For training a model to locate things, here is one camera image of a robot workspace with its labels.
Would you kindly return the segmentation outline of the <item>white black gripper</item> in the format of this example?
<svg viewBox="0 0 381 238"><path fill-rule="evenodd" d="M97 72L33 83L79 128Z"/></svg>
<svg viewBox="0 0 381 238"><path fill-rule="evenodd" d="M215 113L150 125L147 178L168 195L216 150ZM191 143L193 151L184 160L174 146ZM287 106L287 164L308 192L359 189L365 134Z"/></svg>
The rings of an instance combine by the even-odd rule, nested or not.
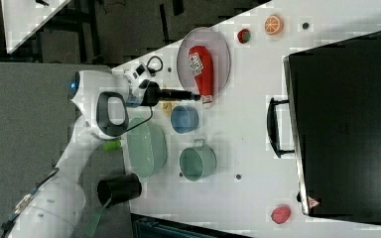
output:
<svg viewBox="0 0 381 238"><path fill-rule="evenodd" d="M143 62L132 69L125 69L124 75L129 81L128 107L155 106L158 104L157 91L159 85L152 79L152 74ZM200 95L185 90L162 89L161 99L166 101L194 100L199 101Z"/></svg>

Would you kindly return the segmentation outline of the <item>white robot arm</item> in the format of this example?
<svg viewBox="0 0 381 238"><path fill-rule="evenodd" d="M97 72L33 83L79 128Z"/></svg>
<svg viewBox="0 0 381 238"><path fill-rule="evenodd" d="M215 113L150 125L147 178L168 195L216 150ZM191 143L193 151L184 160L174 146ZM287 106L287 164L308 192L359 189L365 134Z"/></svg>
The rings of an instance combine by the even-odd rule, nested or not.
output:
<svg viewBox="0 0 381 238"><path fill-rule="evenodd" d="M80 70L69 86L69 100L80 116L52 172L16 205L1 226L1 238L69 238L86 205L78 184L90 155L106 141L131 130L128 108L154 107L161 101L199 101L197 93L163 89L144 63L114 74Z"/></svg>

